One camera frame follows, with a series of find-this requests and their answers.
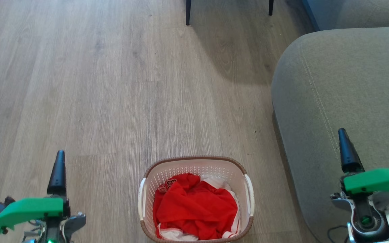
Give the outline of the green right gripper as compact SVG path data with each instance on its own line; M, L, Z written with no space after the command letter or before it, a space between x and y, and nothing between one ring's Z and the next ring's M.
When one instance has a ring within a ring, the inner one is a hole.
M352 195L389 192L389 168L365 171L358 153L344 128L338 130L344 189Z

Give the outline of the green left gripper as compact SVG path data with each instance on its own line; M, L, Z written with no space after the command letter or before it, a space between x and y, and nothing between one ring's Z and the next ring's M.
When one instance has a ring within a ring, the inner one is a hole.
M47 187L48 195L67 196L65 151L56 154ZM17 224L31 220L60 217L63 215L64 200L60 197L26 197L6 206L0 212L0 234L5 229L14 230Z

